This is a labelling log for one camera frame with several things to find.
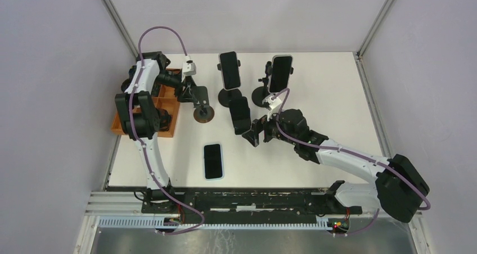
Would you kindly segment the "black folding phone stand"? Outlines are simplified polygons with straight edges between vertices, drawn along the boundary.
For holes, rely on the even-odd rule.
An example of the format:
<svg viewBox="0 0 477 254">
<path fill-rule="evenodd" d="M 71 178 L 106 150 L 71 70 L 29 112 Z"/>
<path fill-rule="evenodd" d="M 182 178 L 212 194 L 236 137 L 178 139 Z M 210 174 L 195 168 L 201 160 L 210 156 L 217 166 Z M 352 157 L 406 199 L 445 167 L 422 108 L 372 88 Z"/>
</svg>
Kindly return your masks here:
<svg viewBox="0 0 477 254">
<path fill-rule="evenodd" d="M 238 119 L 232 122 L 236 135 L 242 135 L 251 129 L 251 119 Z"/>
</svg>

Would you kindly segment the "brown round base phone stand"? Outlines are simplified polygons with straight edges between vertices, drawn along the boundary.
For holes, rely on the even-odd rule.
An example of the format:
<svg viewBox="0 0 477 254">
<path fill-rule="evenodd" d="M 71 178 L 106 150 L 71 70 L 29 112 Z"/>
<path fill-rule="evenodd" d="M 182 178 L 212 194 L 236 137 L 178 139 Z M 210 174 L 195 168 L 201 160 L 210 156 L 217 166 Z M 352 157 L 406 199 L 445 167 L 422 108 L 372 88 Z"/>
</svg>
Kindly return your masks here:
<svg viewBox="0 0 477 254">
<path fill-rule="evenodd" d="M 208 123 L 213 119 L 215 115 L 211 105 L 209 107 L 201 106 L 194 108 L 195 110 L 193 112 L 193 117 L 198 123 Z"/>
</svg>

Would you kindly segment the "blue case phone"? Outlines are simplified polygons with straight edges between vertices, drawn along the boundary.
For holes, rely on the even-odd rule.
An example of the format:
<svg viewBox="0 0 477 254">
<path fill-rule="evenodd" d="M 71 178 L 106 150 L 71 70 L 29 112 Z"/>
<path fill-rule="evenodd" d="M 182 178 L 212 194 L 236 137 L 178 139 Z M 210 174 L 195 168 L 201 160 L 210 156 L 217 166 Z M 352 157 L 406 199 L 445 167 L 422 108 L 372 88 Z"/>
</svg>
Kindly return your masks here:
<svg viewBox="0 0 477 254">
<path fill-rule="evenodd" d="M 204 146 L 204 175 L 206 180 L 221 179 L 224 176 L 222 147 L 220 144 Z"/>
</svg>

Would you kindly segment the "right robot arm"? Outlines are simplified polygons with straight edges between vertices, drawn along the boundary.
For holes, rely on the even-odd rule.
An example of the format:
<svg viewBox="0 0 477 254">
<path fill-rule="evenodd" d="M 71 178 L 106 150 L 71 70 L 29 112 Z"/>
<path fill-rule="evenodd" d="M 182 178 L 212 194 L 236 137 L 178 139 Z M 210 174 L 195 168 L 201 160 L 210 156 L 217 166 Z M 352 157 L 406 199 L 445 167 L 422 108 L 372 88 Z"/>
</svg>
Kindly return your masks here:
<svg viewBox="0 0 477 254">
<path fill-rule="evenodd" d="M 306 161 L 337 168 L 361 178 L 363 183 L 336 182 L 325 198 L 326 209 L 338 214 L 346 207 L 374 207 L 394 219 L 408 223 L 416 212 L 427 211 L 430 188 L 408 157 L 373 156 L 343 146 L 326 135 L 312 130 L 298 109 L 289 109 L 271 117 L 264 115 L 251 122 L 241 135 L 252 146 L 264 141 L 281 140 L 294 146 L 295 153 Z"/>
</svg>

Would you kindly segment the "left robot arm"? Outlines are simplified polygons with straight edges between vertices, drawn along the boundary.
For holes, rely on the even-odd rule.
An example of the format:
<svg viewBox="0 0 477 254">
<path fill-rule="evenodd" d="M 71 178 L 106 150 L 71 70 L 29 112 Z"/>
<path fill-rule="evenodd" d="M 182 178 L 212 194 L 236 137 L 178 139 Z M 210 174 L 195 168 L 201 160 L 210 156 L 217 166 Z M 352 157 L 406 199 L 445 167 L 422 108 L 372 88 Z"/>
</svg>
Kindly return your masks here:
<svg viewBox="0 0 477 254">
<path fill-rule="evenodd" d="M 162 52 L 140 53 L 130 68 L 129 85 L 115 96 L 116 110 L 123 132 L 134 141 L 147 173 L 147 189 L 142 202 L 155 205 L 161 212 L 170 213 L 177 205 L 170 177 L 161 159 L 158 133 L 170 120 L 170 114 L 155 106 L 152 90 L 155 83 L 171 87 L 180 103 L 192 103 L 193 116 L 199 123 L 214 117 L 209 104 L 208 89 L 198 86 L 193 75 L 195 62 L 189 55 L 179 72 L 167 70 L 170 60 Z"/>
</svg>

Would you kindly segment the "black case phone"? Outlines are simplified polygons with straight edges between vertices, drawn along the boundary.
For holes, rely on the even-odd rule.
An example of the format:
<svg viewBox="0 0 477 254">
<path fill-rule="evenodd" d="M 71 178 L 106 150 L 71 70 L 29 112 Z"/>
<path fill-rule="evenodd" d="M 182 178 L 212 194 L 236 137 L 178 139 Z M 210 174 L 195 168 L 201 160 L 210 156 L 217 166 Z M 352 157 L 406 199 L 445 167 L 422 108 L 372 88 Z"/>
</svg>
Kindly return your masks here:
<svg viewBox="0 0 477 254">
<path fill-rule="evenodd" d="M 232 122 L 238 119 L 251 119 L 248 99 L 244 96 L 229 101 L 229 112 L 231 114 Z"/>
</svg>

